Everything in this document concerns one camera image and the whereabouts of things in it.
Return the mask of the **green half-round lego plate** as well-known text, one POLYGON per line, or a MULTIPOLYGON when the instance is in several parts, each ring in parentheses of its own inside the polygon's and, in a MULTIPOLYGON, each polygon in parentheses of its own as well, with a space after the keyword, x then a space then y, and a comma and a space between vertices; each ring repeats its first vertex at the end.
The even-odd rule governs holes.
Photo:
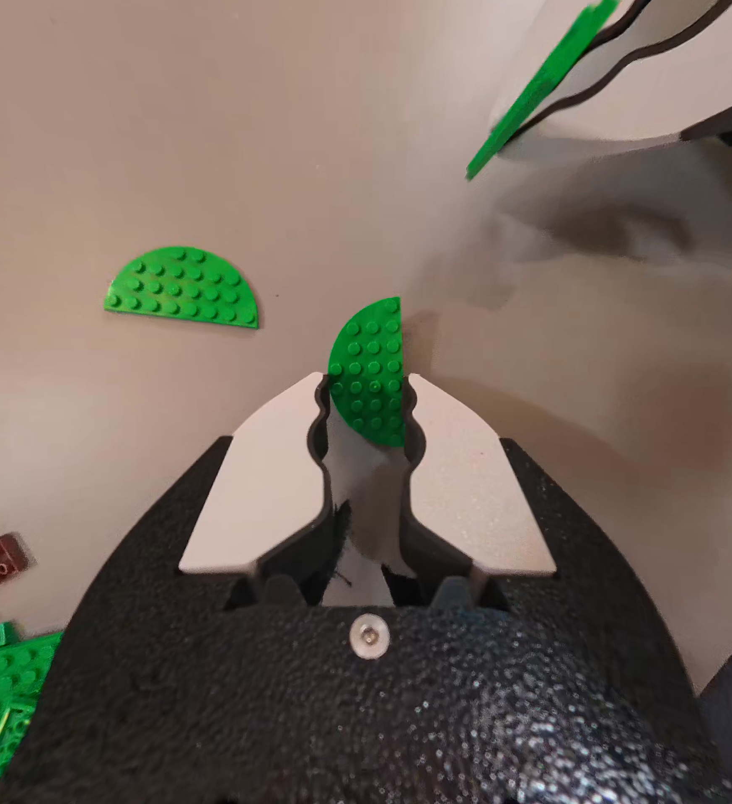
POLYGON ((341 328, 328 363, 340 417, 361 437, 390 448, 404 445, 402 336, 400 297, 380 299, 341 328))
POLYGON ((111 282, 104 310, 257 330, 255 295, 241 271, 199 247, 168 246, 130 260, 111 282))

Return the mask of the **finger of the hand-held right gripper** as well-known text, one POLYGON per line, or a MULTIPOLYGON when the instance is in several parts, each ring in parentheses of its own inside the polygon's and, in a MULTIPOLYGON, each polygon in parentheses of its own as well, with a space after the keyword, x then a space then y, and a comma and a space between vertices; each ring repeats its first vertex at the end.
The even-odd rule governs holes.
MULTIPOLYGON (((632 3, 618 2, 602 30, 632 3)), ((582 84, 582 57, 500 154, 615 155, 683 142, 681 131, 732 106, 732 6, 686 43, 629 56, 593 85, 582 84)))
POLYGON ((716 21, 732 1, 634 2, 605 27, 582 57, 582 84, 593 85, 625 59, 648 57, 686 43, 716 21))

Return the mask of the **green lego frame piece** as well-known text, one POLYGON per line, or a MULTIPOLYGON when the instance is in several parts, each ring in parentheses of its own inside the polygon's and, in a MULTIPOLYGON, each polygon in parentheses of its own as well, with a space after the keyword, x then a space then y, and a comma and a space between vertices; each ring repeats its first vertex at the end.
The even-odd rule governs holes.
POLYGON ((33 699, 17 698, 0 716, 0 778, 26 735, 35 709, 33 699))

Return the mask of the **large green lego plate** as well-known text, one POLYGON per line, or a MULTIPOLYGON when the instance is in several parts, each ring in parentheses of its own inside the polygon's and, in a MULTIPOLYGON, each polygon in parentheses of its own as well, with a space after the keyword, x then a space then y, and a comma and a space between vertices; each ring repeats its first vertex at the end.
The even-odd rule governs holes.
POLYGON ((530 39, 512 64, 492 118, 492 127, 466 167, 472 180, 491 161, 537 106, 578 61, 618 2, 546 2, 530 31, 530 39))

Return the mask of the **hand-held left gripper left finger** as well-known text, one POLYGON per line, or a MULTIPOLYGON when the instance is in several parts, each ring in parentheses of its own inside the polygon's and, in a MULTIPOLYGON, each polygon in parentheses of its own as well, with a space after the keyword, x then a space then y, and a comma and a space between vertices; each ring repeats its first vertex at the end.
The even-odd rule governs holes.
POLYGON ((182 573, 254 576, 282 559, 294 576, 313 570, 313 559, 289 557, 289 549, 321 536, 332 514, 328 417, 326 377, 315 371, 235 430, 179 560, 182 573))

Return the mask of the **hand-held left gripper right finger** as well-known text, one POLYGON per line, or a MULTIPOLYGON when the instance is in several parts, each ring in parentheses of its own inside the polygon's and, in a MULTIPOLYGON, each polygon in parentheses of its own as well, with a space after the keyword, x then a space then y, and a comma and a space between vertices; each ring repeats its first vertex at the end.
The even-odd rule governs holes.
POLYGON ((400 548, 418 578, 553 577, 499 435, 420 374, 404 381, 400 548))

